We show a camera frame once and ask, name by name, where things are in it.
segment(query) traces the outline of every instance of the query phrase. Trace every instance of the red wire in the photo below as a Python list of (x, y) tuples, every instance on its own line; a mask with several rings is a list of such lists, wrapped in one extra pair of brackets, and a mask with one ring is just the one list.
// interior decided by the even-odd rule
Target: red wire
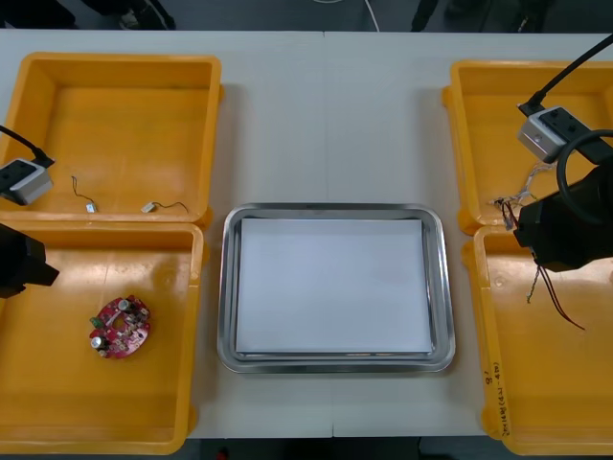
[[(513, 209), (511, 208), (511, 204), (508, 202), (504, 202), (502, 203), (502, 215), (505, 218), (506, 217), (506, 213), (505, 213), (505, 206), (507, 206), (507, 212), (509, 213), (509, 217), (511, 219), (511, 221), (513, 222), (513, 225), (515, 226), (515, 228), (517, 228), (517, 226), (519, 225), (519, 222), (517, 221), (517, 218), (515, 217), (515, 214), (513, 213)], [(559, 303), (559, 300), (557, 299), (557, 294), (556, 294), (556, 290), (554, 289), (554, 284), (552, 283), (551, 278), (549, 277), (549, 273), (547, 273), (547, 269), (544, 268), (542, 265), (536, 264), (538, 271), (540, 272), (541, 276), (543, 277), (543, 280), (545, 281), (545, 286), (547, 287), (547, 290), (549, 291), (549, 296), (552, 299), (552, 302), (554, 303), (554, 307), (556, 308), (556, 311), (558, 312), (558, 314), (564, 318), (566, 321), (568, 321), (569, 323), (573, 324), (574, 326), (578, 327), (579, 329), (581, 329), (582, 331), (585, 331), (585, 328), (583, 328), (581, 325), (577, 324), (575, 321), (573, 321), (568, 314), (566, 314), (566, 312), (562, 309), (562, 305)]]

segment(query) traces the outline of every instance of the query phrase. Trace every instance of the gray floor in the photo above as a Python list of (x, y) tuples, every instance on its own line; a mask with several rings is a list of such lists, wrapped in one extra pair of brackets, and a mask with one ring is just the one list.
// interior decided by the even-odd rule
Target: gray floor
[[(227, 448), (230, 460), (511, 460), (542, 459), (519, 457), (485, 436), (374, 439), (316, 440), (188, 440), (170, 460), (216, 460), (217, 453)], [(2, 460), (157, 460), (145, 455), (0, 455)], [(589, 457), (548, 457), (573, 460)]]
[[(440, 0), (427, 32), (477, 32), (480, 9), (466, 18), (447, 21)], [(485, 32), (508, 32), (518, 0), (491, 0)], [(371, 0), (382, 32), (409, 32), (419, 0)], [(117, 29), (113, 18), (102, 17), (80, 0), (60, 0), (77, 17), (82, 29)], [(363, 0), (322, 5), (313, 0), (162, 0), (177, 29), (186, 31), (373, 31)], [(550, 8), (547, 33), (611, 32), (613, 1), (556, 0)]]

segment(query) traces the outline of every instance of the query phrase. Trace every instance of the capacitor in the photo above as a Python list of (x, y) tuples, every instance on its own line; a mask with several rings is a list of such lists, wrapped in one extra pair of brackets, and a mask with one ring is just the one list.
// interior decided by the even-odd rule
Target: capacitor
[(119, 304), (117, 304), (117, 308), (124, 313), (132, 310), (132, 303), (127, 299), (120, 300)]
[(91, 345), (94, 350), (105, 352), (106, 350), (108, 350), (110, 343), (104, 337), (95, 336), (94, 338), (92, 338)]
[(90, 318), (89, 322), (92, 323), (96, 329), (104, 328), (104, 321), (102, 321), (98, 316), (94, 316), (93, 318)]

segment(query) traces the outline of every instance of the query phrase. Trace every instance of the label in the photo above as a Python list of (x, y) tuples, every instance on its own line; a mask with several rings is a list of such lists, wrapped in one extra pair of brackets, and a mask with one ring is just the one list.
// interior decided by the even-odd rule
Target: label
[(502, 381), (500, 380), (500, 364), (493, 362), (491, 365), (493, 369), (493, 375), (488, 371), (485, 371), (486, 385), (493, 386), (496, 392), (496, 400), (498, 401), (498, 417), (500, 418), (500, 425), (502, 426), (503, 437), (511, 435), (511, 429), (509, 427), (509, 417), (507, 416), (507, 400), (505, 398), (505, 389), (503, 388)]

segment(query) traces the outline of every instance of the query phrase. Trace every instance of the cable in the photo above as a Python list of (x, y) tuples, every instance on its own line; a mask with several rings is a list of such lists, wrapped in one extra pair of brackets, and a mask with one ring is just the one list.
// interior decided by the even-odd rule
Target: cable
[(188, 214), (190, 213), (190, 210), (188, 209), (188, 207), (185, 204), (183, 204), (181, 201), (177, 201), (176, 203), (169, 204), (166, 206), (162, 203), (158, 203), (157, 201), (152, 201), (151, 204), (159, 206), (160, 208), (171, 208), (172, 206), (183, 206), (183, 209), (185, 209), (185, 212)]
[[(507, 202), (507, 203), (502, 203), (501, 208), (502, 208), (502, 213), (504, 218), (507, 218), (506, 212), (505, 212), (505, 207), (506, 212), (509, 213), (509, 219), (512, 221), (513, 225), (515, 226), (515, 228), (517, 228), (519, 226), (519, 222), (517, 221), (517, 218), (515, 217), (515, 214), (513, 213), (513, 209), (511, 208), (511, 205)], [(543, 278), (543, 281), (545, 282), (545, 287), (547, 288), (547, 291), (549, 292), (549, 297), (552, 299), (552, 303), (554, 304), (554, 307), (556, 308), (557, 313), (564, 318), (566, 321), (568, 321), (569, 323), (573, 324), (574, 326), (577, 326), (579, 329), (585, 331), (585, 328), (583, 328), (582, 326), (580, 326), (579, 324), (577, 324), (575, 321), (573, 321), (568, 314), (566, 314), (566, 312), (562, 309), (562, 305), (559, 303), (559, 299), (557, 298), (557, 294), (556, 294), (556, 290), (554, 289), (554, 284), (552, 283), (551, 278), (549, 277), (549, 273), (547, 273), (547, 269), (541, 265), (538, 264), (536, 262), (536, 256), (533, 253), (533, 258), (534, 258), (534, 263), (536, 264), (536, 276), (534, 277), (534, 281), (533, 281), (533, 285), (531, 287), (530, 292), (528, 293), (528, 295), (526, 296), (526, 301), (527, 303), (530, 304), (530, 300), (533, 296), (534, 293), (534, 288), (536, 286), (536, 281), (538, 280), (538, 275), (540, 274), (540, 276)]]
[(566, 204), (566, 206), (568, 206), (578, 218), (591, 223), (592, 225), (600, 225), (602, 224), (602, 220), (593, 216), (588, 211), (585, 211), (573, 199), (570, 188), (568, 187), (568, 181), (566, 180), (566, 163), (568, 162), (568, 158), (571, 156), (573, 150), (575, 150), (577, 147), (593, 139), (598, 139), (601, 137), (613, 137), (613, 129), (595, 129), (593, 131), (586, 132), (585, 134), (567, 143), (562, 148), (561, 152), (559, 153), (559, 157), (557, 158), (557, 187), (559, 188), (559, 193), (564, 200), (564, 204)]
[(375, 13), (373, 12), (373, 7), (371, 7), (371, 2), (369, 2), (369, 0), (364, 0), (364, 2), (366, 3), (366, 6), (368, 7), (368, 11), (371, 12), (371, 18), (373, 19), (373, 23), (375, 24), (376, 31), (381, 32), (381, 30), (379, 30), (379, 25), (376, 23), (376, 17), (375, 17)]
[(71, 177), (73, 178), (73, 192), (75, 192), (75, 196), (85, 198), (94, 205), (94, 209), (98, 209), (98, 206), (96, 206), (96, 202), (92, 198), (90, 198), (89, 196), (81, 195), (77, 192), (77, 178), (73, 175), (71, 175)]
[(47, 154), (39, 147), (35, 146), (32, 142), (30, 142), (25, 137), (17, 134), (12, 129), (8, 129), (6, 126), (0, 125), (0, 132), (6, 134), (7, 136), (13, 138), (15, 141), (20, 142), (28, 149), (32, 151), (34, 154), (35, 163), (43, 168), (49, 168), (54, 164), (54, 161), (47, 156)]
[(586, 60), (597, 55), (600, 51), (602, 51), (604, 48), (606, 48), (607, 46), (611, 44), (613, 44), (613, 34), (605, 38), (600, 43), (594, 45), (591, 49), (589, 49), (588, 51), (583, 53), (581, 56), (579, 56), (577, 59), (575, 59), (573, 62), (571, 62), (564, 70), (562, 70), (559, 74), (553, 77), (545, 86), (543, 86), (542, 89), (539, 89), (538, 91), (536, 91), (533, 94), (533, 96), (528, 100), (526, 105), (530, 107), (540, 105), (545, 99), (545, 96), (547, 96), (547, 93), (554, 86), (556, 86), (558, 83), (564, 80), (564, 78), (566, 78), (568, 74), (570, 74), (575, 69), (577, 69)]

